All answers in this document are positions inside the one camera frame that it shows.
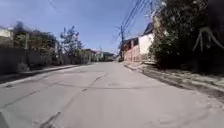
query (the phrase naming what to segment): asphalt road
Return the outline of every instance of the asphalt road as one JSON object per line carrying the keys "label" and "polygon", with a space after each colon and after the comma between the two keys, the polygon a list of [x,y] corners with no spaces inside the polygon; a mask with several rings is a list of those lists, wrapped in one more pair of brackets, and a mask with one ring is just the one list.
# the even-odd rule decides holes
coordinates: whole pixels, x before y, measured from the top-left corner
{"label": "asphalt road", "polygon": [[0,128],[224,128],[223,104],[118,63],[41,74],[0,88]]}

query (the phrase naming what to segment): building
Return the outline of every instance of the building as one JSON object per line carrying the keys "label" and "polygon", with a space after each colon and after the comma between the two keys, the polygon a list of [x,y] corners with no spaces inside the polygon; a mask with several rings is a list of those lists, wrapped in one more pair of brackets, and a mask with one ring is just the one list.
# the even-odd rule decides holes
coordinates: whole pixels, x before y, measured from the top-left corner
{"label": "building", "polygon": [[0,45],[13,46],[13,32],[0,26]]}
{"label": "building", "polygon": [[102,52],[102,54],[103,54],[103,58],[101,58],[101,61],[109,62],[109,61],[114,61],[115,60],[113,53]]}
{"label": "building", "polygon": [[93,51],[92,49],[84,49],[85,51],[85,62],[91,63],[91,62],[97,62],[97,52]]}
{"label": "building", "polygon": [[123,54],[124,61],[148,61],[148,48],[153,41],[153,23],[150,22],[141,36],[125,40],[122,43],[120,49]]}

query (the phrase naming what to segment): concrete wall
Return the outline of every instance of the concrete wall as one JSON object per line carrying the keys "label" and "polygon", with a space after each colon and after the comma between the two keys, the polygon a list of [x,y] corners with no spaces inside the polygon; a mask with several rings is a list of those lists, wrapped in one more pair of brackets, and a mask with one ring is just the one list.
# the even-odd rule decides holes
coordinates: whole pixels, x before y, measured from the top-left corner
{"label": "concrete wall", "polygon": [[140,60],[140,48],[139,44],[134,45],[134,41],[131,41],[131,48],[126,49],[124,53],[125,61],[139,61]]}
{"label": "concrete wall", "polygon": [[149,53],[149,46],[152,45],[153,41],[154,41],[154,34],[139,37],[139,47],[141,55]]}
{"label": "concrete wall", "polygon": [[0,75],[16,73],[18,65],[27,61],[32,67],[38,67],[51,64],[52,57],[38,51],[26,53],[24,49],[0,48]]}
{"label": "concrete wall", "polygon": [[0,36],[11,38],[12,37],[12,32],[9,31],[8,29],[0,28]]}

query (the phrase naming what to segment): tree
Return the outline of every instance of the tree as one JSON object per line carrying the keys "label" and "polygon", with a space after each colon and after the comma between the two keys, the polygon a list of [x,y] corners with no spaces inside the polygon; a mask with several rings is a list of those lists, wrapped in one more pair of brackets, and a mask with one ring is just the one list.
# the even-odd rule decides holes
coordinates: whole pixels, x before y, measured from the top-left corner
{"label": "tree", "polygon": [[180,67],[194,58],[198,30],[207,25],[207,0],[163,0],[154,17],[149,54],[160,67]]}
{"label": "tree", "polygon": [[14,46],[17,48],[25,48],[27,42],[28,49],[43,52],[49,52],[57,43],[56,37],[48,32],[39,30],[25,29],[22,22],[17,22],[13,29]]}
{"label": "tree", "polygon": [[75,31],[74,26],[68,30],[64,29],[64,32],[61,33],[61,43],[71,63],[81,63],[83,45],[78,37],[79,32]]}

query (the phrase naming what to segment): sky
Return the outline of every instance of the sky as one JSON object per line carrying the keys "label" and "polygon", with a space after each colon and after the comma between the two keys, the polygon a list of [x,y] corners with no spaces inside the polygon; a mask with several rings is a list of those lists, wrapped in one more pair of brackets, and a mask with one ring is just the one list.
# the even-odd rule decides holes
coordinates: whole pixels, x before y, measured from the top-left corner
{"label": "sky", "polygon": [[[121,23],[137,0],[0,0],[0,25],[12,27],[22,21],[31,29],[52,32],[59,37],[64,27],[75,26],[85,48],[117,52],[119,30],[114,26]],[[133,21],[134,26],[126,38],[142,34],[149,18],[149,8]]]}

